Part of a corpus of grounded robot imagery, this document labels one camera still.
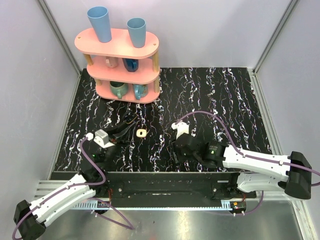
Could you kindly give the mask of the dark blue mug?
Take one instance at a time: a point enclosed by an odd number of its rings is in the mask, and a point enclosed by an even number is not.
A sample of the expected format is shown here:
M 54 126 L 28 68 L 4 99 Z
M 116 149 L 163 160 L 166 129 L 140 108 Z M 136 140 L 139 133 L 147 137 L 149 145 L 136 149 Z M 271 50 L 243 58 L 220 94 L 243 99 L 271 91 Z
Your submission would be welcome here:
M 128 72 L 136 72 L 139 68 L 139 61 L 137 59 L 123 58 L 122 62 Z

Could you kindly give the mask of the left controller board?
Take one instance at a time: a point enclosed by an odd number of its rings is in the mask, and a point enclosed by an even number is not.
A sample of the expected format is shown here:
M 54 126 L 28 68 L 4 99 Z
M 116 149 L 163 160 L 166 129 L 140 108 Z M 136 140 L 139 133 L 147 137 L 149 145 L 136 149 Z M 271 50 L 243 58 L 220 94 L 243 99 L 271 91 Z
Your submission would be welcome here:
M 102 209 L 102 208 L 109 208 L 110 206 L 110 201 L 105 201 L 105 200 L 97 200 L 97 207 L 99 209 Z

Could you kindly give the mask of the right controller board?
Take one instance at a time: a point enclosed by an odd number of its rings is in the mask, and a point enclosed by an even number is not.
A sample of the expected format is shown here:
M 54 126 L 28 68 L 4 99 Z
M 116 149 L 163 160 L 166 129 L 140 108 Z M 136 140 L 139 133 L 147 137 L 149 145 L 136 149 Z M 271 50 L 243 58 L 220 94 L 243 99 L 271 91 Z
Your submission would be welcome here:
M 245 201 L 234 201 L 231 204 L 231 207 L 235 210 L 237 209 L 246 209 L 247 208 L 247 203 Z

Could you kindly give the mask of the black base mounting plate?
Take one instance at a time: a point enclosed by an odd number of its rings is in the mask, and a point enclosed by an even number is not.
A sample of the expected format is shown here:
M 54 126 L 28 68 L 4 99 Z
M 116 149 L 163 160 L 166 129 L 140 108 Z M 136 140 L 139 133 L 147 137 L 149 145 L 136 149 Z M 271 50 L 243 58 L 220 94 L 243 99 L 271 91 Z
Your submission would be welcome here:
M 96 197 L 116 208 L 219 207 L 222 200 L 254 199 L 237 189 L 237 172 L 110 172 Z

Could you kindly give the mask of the blue butterfly mug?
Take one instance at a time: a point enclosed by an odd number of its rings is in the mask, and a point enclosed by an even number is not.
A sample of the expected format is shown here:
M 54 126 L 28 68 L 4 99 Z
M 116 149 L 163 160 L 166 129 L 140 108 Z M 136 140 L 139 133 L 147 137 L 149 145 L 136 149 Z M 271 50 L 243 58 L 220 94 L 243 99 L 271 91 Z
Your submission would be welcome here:
M 148 92 L 148 85 L 147 84 L 133 84 L 133 91 L 136 100 L 140 100 L 141 98 L 145 97 Z

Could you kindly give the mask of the beige earbud charging case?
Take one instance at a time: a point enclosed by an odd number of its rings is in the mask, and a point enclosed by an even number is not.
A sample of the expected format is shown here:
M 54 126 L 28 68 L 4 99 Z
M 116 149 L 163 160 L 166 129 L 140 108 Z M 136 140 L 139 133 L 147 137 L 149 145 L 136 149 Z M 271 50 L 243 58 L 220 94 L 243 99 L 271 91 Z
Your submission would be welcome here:
M 145 138 L 146 136 L 147 136 L 147 130 L 146 129 L 138 129 L 137 131 L 136 131 L 136 136 L 138 137 L 138 138 Z

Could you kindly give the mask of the black earbud charging case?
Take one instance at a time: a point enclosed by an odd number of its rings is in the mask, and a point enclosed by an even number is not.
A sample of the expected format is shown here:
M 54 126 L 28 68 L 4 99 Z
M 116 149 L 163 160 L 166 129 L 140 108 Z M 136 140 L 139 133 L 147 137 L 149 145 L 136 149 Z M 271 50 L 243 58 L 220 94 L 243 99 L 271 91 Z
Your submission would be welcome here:
M 122 120 L 127 124 L 131 124 L 132 122 L 135 121 L 135 119 L 137 118 L 137 114 L 136 113 L 133 113 L 131 111 L 128 111 L 126 112 L 124 115 L 123 115 L 123 118 Z

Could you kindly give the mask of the controller board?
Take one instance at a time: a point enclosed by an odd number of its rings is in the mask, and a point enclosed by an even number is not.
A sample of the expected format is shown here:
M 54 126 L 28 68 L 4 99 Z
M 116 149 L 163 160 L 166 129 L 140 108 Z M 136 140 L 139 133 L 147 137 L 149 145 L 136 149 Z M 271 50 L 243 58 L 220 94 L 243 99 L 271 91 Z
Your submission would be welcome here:
M 97 200 L 97 207 L 99 209 L 102 209 L 102 208 L 109 208 L 110 206 L 110 201 L 105 201 L 105 200 Z
M 231 207 L 235 210 L 237 209 L 246 209 L 247 208 L 247 203 L 245 201 L 234 201 L 231 204 Z

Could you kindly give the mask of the green ceramic mug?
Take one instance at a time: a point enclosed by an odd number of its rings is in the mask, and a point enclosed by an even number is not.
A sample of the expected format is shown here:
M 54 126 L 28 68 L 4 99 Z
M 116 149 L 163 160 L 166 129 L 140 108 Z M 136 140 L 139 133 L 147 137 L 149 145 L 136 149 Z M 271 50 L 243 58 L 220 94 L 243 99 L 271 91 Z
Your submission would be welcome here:
M 111 92 L 120 100 L 129 91 L 129 85 L 124 82 L 111 81 L 109 83 Z

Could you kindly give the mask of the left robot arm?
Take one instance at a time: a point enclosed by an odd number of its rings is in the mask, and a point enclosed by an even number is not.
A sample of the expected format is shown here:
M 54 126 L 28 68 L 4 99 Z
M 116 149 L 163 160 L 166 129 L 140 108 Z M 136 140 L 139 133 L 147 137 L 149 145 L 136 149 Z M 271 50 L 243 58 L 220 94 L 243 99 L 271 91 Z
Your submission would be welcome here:
M 125 144 L 134 125 L 133 120 L 125 120 L 111 129 L 87 133 L 79 147 L 88 165 L 50 193 L 32 202 L 20 201 L 13 217 L 12 239 L 38 239 L 58 217 L 87 200 L 101 203 L 101 207 L 91 208 L 96 216 L 112 208 L 113 189 L 107 180 L 106 163 Z

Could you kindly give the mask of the tall light blue cup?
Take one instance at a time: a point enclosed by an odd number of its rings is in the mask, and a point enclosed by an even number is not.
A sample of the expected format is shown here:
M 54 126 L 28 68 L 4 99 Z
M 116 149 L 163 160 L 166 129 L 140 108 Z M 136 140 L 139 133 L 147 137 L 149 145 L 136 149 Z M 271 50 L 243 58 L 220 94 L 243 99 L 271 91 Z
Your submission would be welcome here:
M 109 11 L 104 6 L 95 6 L 87 11 L 87 17 L 101 43 L 112 40 Z

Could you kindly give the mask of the short light blue cup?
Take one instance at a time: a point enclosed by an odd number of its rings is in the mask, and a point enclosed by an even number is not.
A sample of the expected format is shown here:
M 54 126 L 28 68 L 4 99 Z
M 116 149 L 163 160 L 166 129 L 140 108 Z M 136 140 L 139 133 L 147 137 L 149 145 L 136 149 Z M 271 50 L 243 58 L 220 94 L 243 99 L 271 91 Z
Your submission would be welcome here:
M 146 42 L 146 21 L 140 17 L 134 17 L 127 21 L 127 29 L 130 40 L 135 48 L 142 48 Z

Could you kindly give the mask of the pink three-tier wooden shelf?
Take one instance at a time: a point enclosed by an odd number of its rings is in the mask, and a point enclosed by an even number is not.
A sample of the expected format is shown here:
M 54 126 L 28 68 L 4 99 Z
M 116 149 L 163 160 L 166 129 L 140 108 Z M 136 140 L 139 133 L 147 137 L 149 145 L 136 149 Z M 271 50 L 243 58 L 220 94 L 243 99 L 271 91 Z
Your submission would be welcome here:
M 93 28 L 80 32 L 74 40 L 75 47 L 83 53 L 86 70 L 96 83 L 96 93 L 104 99 L 117 100 L 112 93 L 110 82 L 128 84 L 128 93 L 121 99 L 124 102 L 148 104 L 154 102 L 160 95 L 159 39 L 151 33 L 146 33 L 145 45 L 142 48 L 133 46 L 127 29 L 111 29 L 112 39 L 103 43 Z M 118 58 L 118 66 L 109 68 L 106 57 Z M 123 64 L 123 58 L 138 60 L 138 70 L 128 72 Z M 133 84 L 147 85 L 148 94 L 137 100 Z

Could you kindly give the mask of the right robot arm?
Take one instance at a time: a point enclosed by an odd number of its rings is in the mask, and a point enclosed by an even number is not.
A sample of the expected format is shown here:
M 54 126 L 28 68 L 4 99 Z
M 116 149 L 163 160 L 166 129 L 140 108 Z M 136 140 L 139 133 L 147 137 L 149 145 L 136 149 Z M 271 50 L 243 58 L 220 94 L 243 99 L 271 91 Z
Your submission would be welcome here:
M 311 198 L 312 167 L 301 152 L 272 155 L 216 141 L 203 143 L 183 133 L 173 141 L 176 162 L 194 161 L 208 169 L 240 169 L 244 173 L 227 185 L 228 195 L 239 198 L 254 191 L 283 191 L 300 199 Z

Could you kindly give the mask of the pink mug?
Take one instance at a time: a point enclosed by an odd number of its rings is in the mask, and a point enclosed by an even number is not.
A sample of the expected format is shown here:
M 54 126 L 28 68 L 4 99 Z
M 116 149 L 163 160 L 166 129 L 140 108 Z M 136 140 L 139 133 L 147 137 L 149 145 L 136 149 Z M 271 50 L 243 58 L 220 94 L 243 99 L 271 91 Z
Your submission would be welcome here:
M 105 57 L 105 63 L 106 63 L 106 66 L 108 68 L 116 68 L 118 66 L 118 58 L 117 57 L 111 57 L 111 56 L 106 56 Z

